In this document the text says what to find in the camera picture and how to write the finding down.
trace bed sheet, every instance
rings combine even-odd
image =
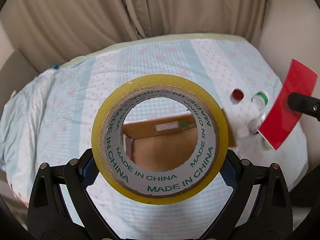
[[[29,126],[37,134],[33,154],[32,151],[27,156],[24,154],[22,148],[27,144],[23,141],[12,148],[18,142],[14,141],[11,127],[19,122],[13,119],[15,113],[10,112],[9,105],[13,100],[23,101],[23,97],[9,101],[0,122],[2,141],[13,138],[10,145],[5,144],[0,149],[2,167],[7,171],[13,191],[25,201],[30,196],[34,175],[42,162],[51,166],[62,165],[72,158],[79,158],[91,147],[92,124],[100,105],[112,91],[133,78],[155,73],[187,78],[215,98],[225,109],[233,128],[246,125],[257,116],[258,111],[251,102],[254,94],[258,91],[268,94],[268,112],[282,87],[259,52],[246,40],[230,35],[224,39],[202,36],[198,39],[130,43],[77,58],[59,70],[51,71],[53,79],[47,80],[49,94],[39,98],[39,102],[46,106],[45,111],[38,111],[42,116],[41,125]],[[244,99],[237,105],[229,98],[235,88],[244,92]],[[18,95],[21,93],[34,92],[26,86]],[[148,100],[130,112],[126,122],[182,111],[185,107],[170,99]],[[288,187],[292,189],[308,168],[306,138],[300,124],[277,151],[264,150],[260,138],[255,135],[238,140],[235,152],[256,165],[279,163]],[[30,173],[20,168],[25,163]],[[198,238],[219,214],[232,192],[220,175],[199,194],[170,205],[147,205],[130,200],[116,192],[101,175],[87,190],[114,231],[121,238],[135,239]],[[73,221],[81,224],[65,188],[63,194]],[[246,209],[239,223],[245,221],[248,213]]]

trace wall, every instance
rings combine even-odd
[[[13,51],[13,46],[9,41],[0,21],[0,69]]]
[[[320,75],[320,10],[314,0],[271,0],[261,33],[260,53],[283,81],[294,58]],[[314,97],[320,98],[320,82]],[[303,115],[309,168],[320,164],[320,123]]]

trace white label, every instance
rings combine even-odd
[[[138,103],[150,98],[166,97],[183,104],[194,116],[198,141],[190,158],[169,171],[148,171],[126,155],[120,136],[124,119]],[[121,104],[110,119],[103,136],[106,166],[112,176],[130,191],[148,197],[176,195],[197,185],[211,170],[215,160],[216,135],[207,112],[189,97],[170,90],[151,90]]]
[[[179,127],[178,121],[163,123],[163,124],[156,124],[156,131],[170,130],[178,127]]]

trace mattress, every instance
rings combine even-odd
[[[92,124],[106,97],[125,82],[147,74],[172,74],[206,89],[224,108],[233,129],[247,125],[259,111],[251,98],[268,95],[270,111],[282,84],[259,52],[233,35],[169,35],[111,46],[78,57],[58,70],[36,77],[9,100],[0,121],[0,165],[14,193],[28,202],[39,165],[62,165],[91,147]],[[233,104],[230,94],[241,89],[244,98]],[[179,114],[185,107],[166,98],[135,107],[126,122]],[[306,138],[298,123],[277,150],[262,147],[261,136],[237,140],[239,158],[255,165],[280,164],[289,190],[308,168]],[[70,215],[81,224],[64,187]],[[148,205],[115,191],[99,175],[87,189],[98,210],[121,238],[198,238],[219,214],[232,193],[218,175],[203,191],[170,205]],[[257,187],[238,224],[246,221]]]

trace curtain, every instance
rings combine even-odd
[[[257,46],[267,0],[7,0],[0,19],[39,71],[119,42],[227,33]]]

